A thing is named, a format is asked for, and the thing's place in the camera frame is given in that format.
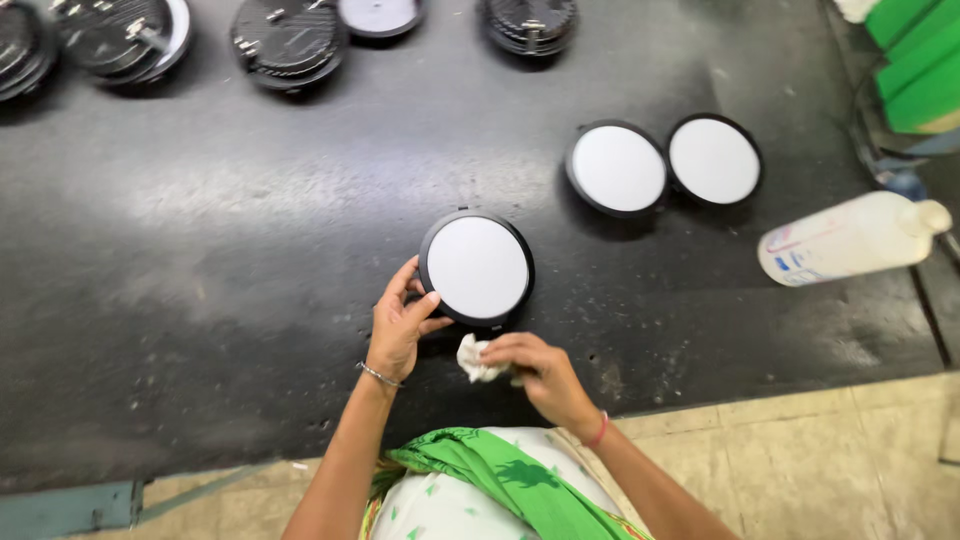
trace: woman's right hand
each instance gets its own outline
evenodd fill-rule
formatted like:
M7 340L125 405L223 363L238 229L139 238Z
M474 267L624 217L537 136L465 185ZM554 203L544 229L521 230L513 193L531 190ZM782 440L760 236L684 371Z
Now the woman's right hand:
M587 396L563 349L529 332L505 333L480 352L480 362L517 366L530 403L580 440L589 442L603 428L603 413Z

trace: round led panel light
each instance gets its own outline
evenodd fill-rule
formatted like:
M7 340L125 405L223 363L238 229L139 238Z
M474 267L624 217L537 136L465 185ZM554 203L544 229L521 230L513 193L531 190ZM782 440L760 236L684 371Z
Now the round led panel light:
M763 175L747 130L717 114L695 114L670 136L667 156L680 189L709 205L732 205L756 191Z
M185 0L54 0L50 11L69 57L106 86L155 81L192 35Z
M57 40L36 8L0 1L0 101L29 93L57 60Z
M581 128L566 152L566 176L588 203L616 217L641 215L666 193L666 163L657 143L620 120Z
M502 217L462 210L438 221L420 245L420 279L440 292L440 311L475 327L496 327L533 290L534 261Z
M274 90L296 91L343 61L349 29L336 0L246 0L230 42L248 75Z
M579 24L575 0L480 0L481 24L500 48L527 57L563 51Z
M426 0L340 0L340 16L357 37L387 39L413 30Z

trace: concrete floor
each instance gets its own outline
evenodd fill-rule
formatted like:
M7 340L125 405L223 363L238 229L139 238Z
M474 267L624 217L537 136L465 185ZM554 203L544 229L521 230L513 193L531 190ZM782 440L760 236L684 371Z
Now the concrete floor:
M749 540L955 540L960 374L625 418L644 452ZM582 450L597 476L609 476ZM86 540L279 538L319 459L280 462L131 531ZM225 475L160 479L145 505ZM622 493L615 486L615 496Z

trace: bottle label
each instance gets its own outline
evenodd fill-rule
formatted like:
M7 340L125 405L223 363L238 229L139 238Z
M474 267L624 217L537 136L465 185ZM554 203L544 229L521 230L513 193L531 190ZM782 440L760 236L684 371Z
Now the bottle label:
M864 248L842 245L849 241L849 227L849 203L844 203L774 229L761 240L761 253L768 259L764 269L775 279L792 285L851 276L856 271L837 257L838 250L849 255Z

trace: forearm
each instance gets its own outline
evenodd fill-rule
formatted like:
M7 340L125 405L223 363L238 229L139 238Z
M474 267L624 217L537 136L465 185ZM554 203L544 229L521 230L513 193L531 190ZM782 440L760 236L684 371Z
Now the forearm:
M657 540L736 536L610 423L593 449Z
M396 389L362 374L283 540L355 540Z

